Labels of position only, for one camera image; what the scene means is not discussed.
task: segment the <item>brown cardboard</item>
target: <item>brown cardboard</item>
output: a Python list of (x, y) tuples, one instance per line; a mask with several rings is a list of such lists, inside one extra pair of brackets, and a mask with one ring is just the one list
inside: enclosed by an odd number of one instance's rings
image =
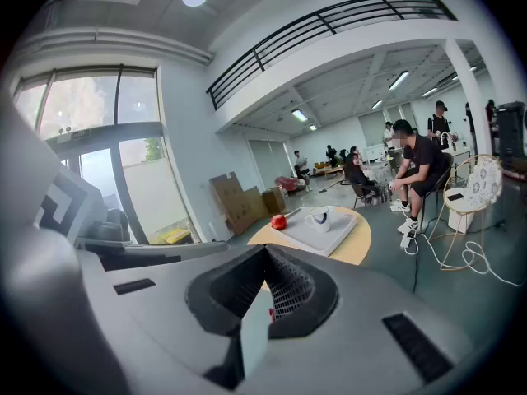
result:
[(240, 235), (254, 223), (254, 214), (234, 172), (210, 179), (232, 230)]
[(286, 209), (286, 204), (283, 201), (283, 196), (279, 188), (266, 190), (262, 193), (262, 199), (271, 215), (277, 215)]
[(253, 211), (255, 220), (270, 217), (269, 210), (265, 206), (262, 195), (256, 186), (250, 188), (249, 190), (245, 190), (245, 196), (247, 197), (247, 202)]

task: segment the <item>white mug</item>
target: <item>white mug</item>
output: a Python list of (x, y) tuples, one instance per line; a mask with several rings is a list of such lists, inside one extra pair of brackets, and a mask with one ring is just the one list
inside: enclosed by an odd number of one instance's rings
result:
[(327, 233), (331, 228), (328, 207), (314, 207), (304, 219), (305, 224), (319, 233)]

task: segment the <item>apple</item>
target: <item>apple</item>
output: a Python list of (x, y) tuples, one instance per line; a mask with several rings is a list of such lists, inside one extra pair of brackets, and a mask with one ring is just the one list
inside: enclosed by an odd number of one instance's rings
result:
[(283, 230), (286, 228), (286, 217), (284, 215), (275, 215), (273, 218), (271, 218), (271, 226), (275, 230)]

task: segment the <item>black railing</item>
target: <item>black railing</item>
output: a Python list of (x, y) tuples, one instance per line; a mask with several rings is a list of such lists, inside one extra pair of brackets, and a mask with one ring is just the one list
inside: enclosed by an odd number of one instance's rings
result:
[(331, 36), (377, 21), (419, 18), (457, 21), (440, 0), (349, 0), (319, 9), (261, 40), (232, 63), (210, 85), (207, 93), (214, 109), (218, 109), (242, 86), (269, 68), (270, 63), (276, 63), (279, 57), (286, 57), (295, 47), (309, 44), (317, 37), (324, 38), (324, 34)]

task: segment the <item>white sneaker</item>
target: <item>white sneaker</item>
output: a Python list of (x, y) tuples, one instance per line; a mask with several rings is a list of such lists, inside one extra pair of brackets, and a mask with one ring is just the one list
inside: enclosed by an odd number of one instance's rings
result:
[(397, 231), (403, 234), (407, 234), (412, 230), (417, 229), (417, 221), (413, 221), (412, 218), (407, 218), (404, 224), (402, 224)]
[(393, 212), (410, 212), (410, 207), (404, 206), (400, 199), (397, 199), (390, 207)]

